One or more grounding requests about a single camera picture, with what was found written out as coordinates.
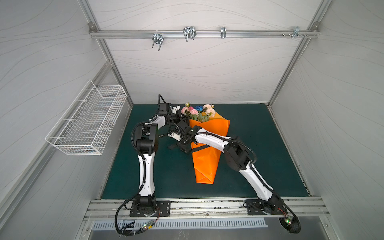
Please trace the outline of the peach fake flower spray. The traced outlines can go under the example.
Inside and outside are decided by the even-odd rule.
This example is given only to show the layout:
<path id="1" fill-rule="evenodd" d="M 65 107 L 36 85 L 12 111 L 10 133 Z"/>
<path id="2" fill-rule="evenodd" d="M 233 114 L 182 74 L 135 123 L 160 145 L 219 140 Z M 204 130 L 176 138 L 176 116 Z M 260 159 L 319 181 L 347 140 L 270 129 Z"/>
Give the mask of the peach fake flower spray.
<path id="1" fill-rule="evenodd" d="M 210 118 L 213 118 L 216 115 L 216 111 L 214 107 L 215 107 L 214 105 L 209 105 L 209 104 L 203 105 L 203 112 L 205 113 L 205 117 L 207 120 L 209 120 Z"/>

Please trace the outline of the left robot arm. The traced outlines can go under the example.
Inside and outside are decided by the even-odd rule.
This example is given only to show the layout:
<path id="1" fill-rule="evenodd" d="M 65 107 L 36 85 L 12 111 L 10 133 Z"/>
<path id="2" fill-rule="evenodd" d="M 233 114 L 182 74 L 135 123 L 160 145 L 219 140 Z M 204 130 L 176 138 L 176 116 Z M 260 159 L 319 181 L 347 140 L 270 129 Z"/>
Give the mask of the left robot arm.
<path id="1" fill-rule="evenodd" d="M 158 130 L 166 125 L 176 125 L 181 112 L 173 108 L 169 113 L 159 112 L 148 121 L 135 125 L 131 134 L 131 143 L 138 153 L 141 183 L 134 197 L 137 211 L 152 214 L 156 211 L 154 185 L 154 159 L 159 146 Z"/>

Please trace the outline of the small metal bracket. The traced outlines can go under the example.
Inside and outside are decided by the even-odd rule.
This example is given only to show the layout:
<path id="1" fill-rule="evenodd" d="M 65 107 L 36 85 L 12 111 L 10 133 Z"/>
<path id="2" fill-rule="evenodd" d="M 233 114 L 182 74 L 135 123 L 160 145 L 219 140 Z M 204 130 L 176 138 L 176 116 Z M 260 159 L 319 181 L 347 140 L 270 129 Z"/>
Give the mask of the small metal bracket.
<path id="1" fill-rule="evenodd" d="M 227 34 L 226 27 L 221 27 L 221 39 L 225 39 Z"/>

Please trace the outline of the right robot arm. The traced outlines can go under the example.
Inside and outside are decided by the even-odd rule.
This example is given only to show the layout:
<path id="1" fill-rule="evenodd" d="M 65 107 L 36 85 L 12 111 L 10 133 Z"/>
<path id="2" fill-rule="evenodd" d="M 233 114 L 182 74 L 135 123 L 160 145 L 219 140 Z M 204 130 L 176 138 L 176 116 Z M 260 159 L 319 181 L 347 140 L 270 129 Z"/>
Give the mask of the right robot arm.
<path id="1" fill-rule="evenodd" d="M 185 121 L 175 124 L 175 127 L 182 145 L 203 144 L 205 147 L 221 151 L 227 165 L 239 172 L 256 192 L 263 211 L 270 213 L 285 206 L 283 199 L 267 184 L 254 166 L 257 160 L 255 152 L 241 140 L 209 132 L 200 126 L 190 127 Z"/>

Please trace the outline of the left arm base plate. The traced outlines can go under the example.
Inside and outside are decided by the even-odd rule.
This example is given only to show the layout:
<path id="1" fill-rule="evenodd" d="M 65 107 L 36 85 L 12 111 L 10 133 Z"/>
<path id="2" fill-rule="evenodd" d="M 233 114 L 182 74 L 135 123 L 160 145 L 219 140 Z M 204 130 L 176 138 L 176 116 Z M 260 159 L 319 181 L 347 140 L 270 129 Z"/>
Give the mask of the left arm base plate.
<path id="1" fill-rule="evenodd" d="M 133 202 L 130 209 L 131 218 L 151 218 L 151 217 L 169 217 L 171 213 L 170 201 L 156 201 L 155 207 L 138 207 L 136 202 Z"/>

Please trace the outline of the orange wrapping paper sheet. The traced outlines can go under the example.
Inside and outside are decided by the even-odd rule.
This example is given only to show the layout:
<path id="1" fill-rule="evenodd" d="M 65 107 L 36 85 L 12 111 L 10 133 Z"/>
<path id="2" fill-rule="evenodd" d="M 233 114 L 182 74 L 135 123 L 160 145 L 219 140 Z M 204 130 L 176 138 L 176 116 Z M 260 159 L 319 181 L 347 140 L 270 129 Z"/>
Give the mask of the orange wrapping paper sheet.
<path id="1" fill-rule="evenodd" d="M 189 125 L 191 128 L 199 126 L 211 133 L 226 136 L 230 127 L 230 120 L 216 113 L 207 122 L 200 123 L 199 121 L 190 120 Z M 198 184 L 212 185 L 214 183 L 221 153 L 222 151 L 213 147 L 204 148 L 192 153 L 196 182 Z"/>

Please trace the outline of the right metal bolt clamp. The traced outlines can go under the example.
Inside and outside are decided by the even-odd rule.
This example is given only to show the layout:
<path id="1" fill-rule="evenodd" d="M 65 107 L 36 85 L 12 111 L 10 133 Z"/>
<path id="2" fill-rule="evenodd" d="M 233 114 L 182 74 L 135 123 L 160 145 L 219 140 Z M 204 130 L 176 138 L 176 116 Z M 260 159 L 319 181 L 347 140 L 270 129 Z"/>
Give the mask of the right metal bolt clamp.
<path id="1" fill-rule="evenodd" d="M 296 27 L 296 28 L 292 31 L 292 33 L 287 34 L 287 35 L 286 35 L 286 34 L 282 34 L 282 36 L 283 36 L 284 38 L 290 38 L 290 39 L 295 39 L 295 38 L 305 39 L 305 38 L 308 38 L 308 37 L 309 37 L 308 34 L 303 34 L 303 33 L 301 33 L 301 30 L 300 30 L 299 27 Z"/>

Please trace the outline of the aluminium top crossbar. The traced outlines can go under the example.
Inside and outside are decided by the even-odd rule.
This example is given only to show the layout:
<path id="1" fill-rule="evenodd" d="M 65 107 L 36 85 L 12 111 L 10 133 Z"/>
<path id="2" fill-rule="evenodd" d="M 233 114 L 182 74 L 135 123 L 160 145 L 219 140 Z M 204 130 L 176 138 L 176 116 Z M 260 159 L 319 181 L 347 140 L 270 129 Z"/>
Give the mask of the aluminium top crossbar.
<path id="1" fill-rule="evenodd" d="M 293 30 L 228 30 L 225 39 L 261 39 L 261 38 L 284 38 L 282 34 L 290 34 Z M 93 39 L 151 39 L 153 34 L 159 33 L 164 39 L 183 39 L 182 30 L 165 31 L 96 31 L 90 33 Z M 221 39 L 221 30 L 196 30 L 195 39 Z M 316 38 L 319 31 L 301 30 L 308 34 L 308 38 Z"/>

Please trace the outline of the metal u-bolt clamp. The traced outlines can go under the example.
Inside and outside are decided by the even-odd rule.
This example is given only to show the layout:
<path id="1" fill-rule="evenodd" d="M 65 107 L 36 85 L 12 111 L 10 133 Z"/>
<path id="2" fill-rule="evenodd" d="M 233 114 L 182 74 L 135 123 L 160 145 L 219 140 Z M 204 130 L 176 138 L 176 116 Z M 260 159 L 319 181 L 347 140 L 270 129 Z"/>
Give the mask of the metal u-bolt clamp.
<path id="1" fill-rule="evenodd" d="M 152 42 L 152 48 L 154 48 L 155 45 L 158 45 L 158 51 L 160 51 L 162 44 L 164 42 L 163 35 L 161 35 L 159 33 L 153 34 L 152 41 L 153 41 Z"/>
<path id="2" fill-rule="evenodd" d="M 186 42 L 189 41 L 189 39 L 194 40 L 197 33 L 195 27 L 186 27 L 183 29 L 183 35 L 185 37 Z"/>

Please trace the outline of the blue fake rose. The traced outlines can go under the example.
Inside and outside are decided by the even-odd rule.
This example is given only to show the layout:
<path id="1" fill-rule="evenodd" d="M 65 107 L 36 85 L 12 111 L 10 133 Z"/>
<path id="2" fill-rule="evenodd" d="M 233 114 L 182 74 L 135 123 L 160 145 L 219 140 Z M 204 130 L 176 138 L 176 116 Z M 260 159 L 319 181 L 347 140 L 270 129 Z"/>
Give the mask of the blue fake rose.
<path id="1" fill-rule="evenodd" d="M 204 108 L 202 106 L 195 106 L 194 110 L 195 110 L 194 115 L 196 115 L 197 118 L 198 118 L 199 115 L 203 112 Z"/>

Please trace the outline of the white vent grille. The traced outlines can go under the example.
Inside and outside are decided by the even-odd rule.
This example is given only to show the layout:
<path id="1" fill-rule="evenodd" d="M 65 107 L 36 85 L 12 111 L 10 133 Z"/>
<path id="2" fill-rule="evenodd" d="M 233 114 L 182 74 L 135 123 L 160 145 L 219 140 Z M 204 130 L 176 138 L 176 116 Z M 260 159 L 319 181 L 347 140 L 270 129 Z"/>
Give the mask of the white vent grille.
<path id="1" fill-rule="evenodd" d="M 122 228 L 130 223 L 135 223 L 131 229 L 139 229 L 150 220 L 121 220 L 118 227 Z M 223 218 L 223 219 L 159 219 L 153 226 L 154 230 L 178 230 L 178 229 L 249 229 L 267 228 L 264 218 Z M 94 221 L 93 231 L 114 231 L 114 221 Z"/>

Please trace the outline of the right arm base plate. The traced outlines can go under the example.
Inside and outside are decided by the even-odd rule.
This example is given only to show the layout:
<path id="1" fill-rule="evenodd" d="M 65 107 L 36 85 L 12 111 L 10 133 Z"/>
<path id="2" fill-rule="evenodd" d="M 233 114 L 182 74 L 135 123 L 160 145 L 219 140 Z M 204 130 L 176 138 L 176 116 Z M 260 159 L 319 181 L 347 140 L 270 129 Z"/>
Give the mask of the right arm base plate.
<path id="1" fill-rule="evenodd" d="M 286 205 L 282 202 L 271 202 L 260 199 L 247 199 L 243 206 L 247 210 L 247 214 L 251 216 L 255 215 L 282 215 L 288 214 Z"/>

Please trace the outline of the pink fake flower spray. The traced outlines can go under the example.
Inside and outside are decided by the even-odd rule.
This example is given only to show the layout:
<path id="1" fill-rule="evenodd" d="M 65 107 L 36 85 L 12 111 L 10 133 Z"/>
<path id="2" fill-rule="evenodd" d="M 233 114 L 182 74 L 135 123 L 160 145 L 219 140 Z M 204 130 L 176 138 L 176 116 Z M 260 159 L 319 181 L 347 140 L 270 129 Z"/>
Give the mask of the pink fake flower spray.
<path id="1" fill-rule="evenodd" d="M 191 119 L 190 114 L 189 114 L 189 107 L 192 107 L 189 103 L 186 103 L 185 106 L 181 109 L 181 113 Z"/>

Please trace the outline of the aluminium front rail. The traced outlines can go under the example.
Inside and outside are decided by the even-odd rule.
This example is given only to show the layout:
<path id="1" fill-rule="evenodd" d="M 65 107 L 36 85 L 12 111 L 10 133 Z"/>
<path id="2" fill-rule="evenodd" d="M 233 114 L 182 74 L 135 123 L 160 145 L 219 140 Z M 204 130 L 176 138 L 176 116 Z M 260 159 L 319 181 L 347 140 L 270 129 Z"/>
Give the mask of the aluminium front rail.
<path id="1" fill-rule="evenodd" d="M 165 199 L 170 204 L 161 214 L 168 219 L 214 219 L 214 218 L 251 218 L 248 214 L 250 208 L 246 207 L 246 198 L 201 198 L 201 199 Z M 85 213 L 84 220 L 113 220 L 116 211 L 123 201 L 118 200 L 92 200 Z M 320 197 L 293 197 L 284 198 L 286 207 L 291 213 L 283 214 L 277 210 L 275 214 L 265 215 L 258 210 L 256 217 L 284 217 L 296 214 L 297 217 L 329 217 L 331 214 Z"/>

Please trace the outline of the left metal u-bolt clamp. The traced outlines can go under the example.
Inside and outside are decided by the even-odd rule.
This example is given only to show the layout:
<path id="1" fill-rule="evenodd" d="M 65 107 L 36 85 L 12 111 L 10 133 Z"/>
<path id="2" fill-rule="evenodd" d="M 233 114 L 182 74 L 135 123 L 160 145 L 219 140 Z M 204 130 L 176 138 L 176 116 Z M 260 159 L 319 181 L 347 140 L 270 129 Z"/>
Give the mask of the left metal u-bolt clamp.
<path id="1" fill-rule="evenodd" d="M 162 44 L 164 42 L 163 35 L 161 35 L 159 33 L 153 34 L 152 41 L 153 41 L 152 42 L 152 48 L 154 48 L 155 45 L 158 45 L 158 51 L 160 51 Z"/>

